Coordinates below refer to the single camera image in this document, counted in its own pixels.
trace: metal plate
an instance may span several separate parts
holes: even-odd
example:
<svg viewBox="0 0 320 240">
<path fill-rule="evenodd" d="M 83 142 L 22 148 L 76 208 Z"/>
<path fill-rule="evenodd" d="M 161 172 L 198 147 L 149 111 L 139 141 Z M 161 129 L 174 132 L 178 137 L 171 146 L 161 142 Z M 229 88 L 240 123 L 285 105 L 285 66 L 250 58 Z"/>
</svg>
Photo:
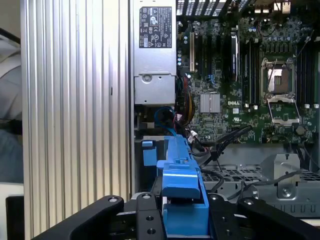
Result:
<svg viewBox="0 0 320 240">
<path fill-rule="evenodd" d="M 105 195 L 129 199 L 128 11 L 21 1 L 26 239 Z"/>
</svg>

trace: blue plastic part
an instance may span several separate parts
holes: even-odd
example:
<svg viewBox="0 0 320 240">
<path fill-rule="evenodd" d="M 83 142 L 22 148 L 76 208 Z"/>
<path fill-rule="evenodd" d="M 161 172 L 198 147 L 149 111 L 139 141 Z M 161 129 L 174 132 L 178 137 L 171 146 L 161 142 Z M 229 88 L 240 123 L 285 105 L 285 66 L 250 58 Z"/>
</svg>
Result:
<svg viewBox="0 0 320 240">
<path fill-rule="evenodd" d="M 143 164 L 144 166 L 156 166 L 157 165 L 157 147 L 153 141 L 143 141 Z"/>
<path fill-rule="evenodd" d="M 167 160 L 157 162 L 159 172 L 163 172 L 162 196 L 190 199 L 189 203 L 184 200 L 163 205 L 166 233 L 175 238 L 207 236 L 209 202 L 200 168 L 185 138 L 181 135 L 164 138 L 168 141 Z"/>
</svg>

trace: power cable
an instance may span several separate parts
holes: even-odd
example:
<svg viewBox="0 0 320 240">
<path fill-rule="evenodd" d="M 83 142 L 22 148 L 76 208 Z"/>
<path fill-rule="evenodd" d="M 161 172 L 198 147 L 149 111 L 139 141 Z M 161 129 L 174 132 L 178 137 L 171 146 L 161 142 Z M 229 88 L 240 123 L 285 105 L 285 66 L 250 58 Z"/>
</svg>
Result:
<svg viewBox="0 0 320 240">
<path fill-rule="evenodd" d="M 269 180 L 269 181 L 256 181 L 256 182 L 252 182 L 250 184 L 248 184 L 247 186 L 245 186 L 243 188 L 243 190 L 239 190 L 237 191 L 236 193 L 232 194 L 231 196 L 227 197 L 228 200 L 232 200 L 232 199 L 235 199 L 236 197 L 238 197 L 240 195 L 241 192 L 245 192 L 247 191 L 251 186 L 267 186 L 267 185 L 274 185 L 274 184 L 277 184 L 279 182 L 281 182 L 282 180 L 285 180 L 285 179 L 288 179 L 288 178 L 291 178 L 297 174 L 301 174 L 301 170 L 298 170 L 298 171 L 293 171 L 293 172 L 290 172 L 286 175 L 283 175 L 277 179 L 274 179 L 274 180 Z"/>
</svg>

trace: metal bracket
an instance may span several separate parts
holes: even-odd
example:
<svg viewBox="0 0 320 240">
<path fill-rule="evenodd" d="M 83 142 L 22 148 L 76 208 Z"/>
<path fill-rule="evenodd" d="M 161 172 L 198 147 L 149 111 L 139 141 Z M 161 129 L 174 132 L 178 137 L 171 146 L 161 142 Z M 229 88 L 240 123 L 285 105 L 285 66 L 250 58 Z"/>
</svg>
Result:
<svg viewBox="0 0 320 240">
<path fill-rule="evenodd" d="M 297 107 L 296 100 L 294 99 L 293 96 L 288 95 L 288 94 L 283 94 L 283 95 L 274 95 L 274 96 L 268 96 L 268 97 L 267 97 L 266 101 L 267 101 L 267 104 L 268 104 L 268 107 L 269 107 L 270 117 L 271 117 L 271 120 L 272 120 L 273 124 L 280 124 L 280 125 L 283 125 L 283 126 L 291 126 L 292 124 L 300 123 L 299 110 L 298 110 L 298 107 Z M 296 119 L 288 119 L 288 120 L 274 118 L 274 116 L 272 114 L 271 103 L 279 103 L 279 102 L 294 104 L 295 110 L 296 110 L 296 113 L 297 113 L 297 118 Z"/>
</svg>

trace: warning label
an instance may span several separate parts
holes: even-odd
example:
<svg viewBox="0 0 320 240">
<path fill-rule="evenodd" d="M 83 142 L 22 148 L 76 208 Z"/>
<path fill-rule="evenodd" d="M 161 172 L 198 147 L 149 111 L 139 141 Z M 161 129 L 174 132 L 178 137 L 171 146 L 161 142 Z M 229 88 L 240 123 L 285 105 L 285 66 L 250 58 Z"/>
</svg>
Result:
<svg viewBox="0 0 320 240">
<path fill-rule="evenodd" d="M 140 8 L 140 48 L 172 48 L 172 7 Z"/>
</svg>

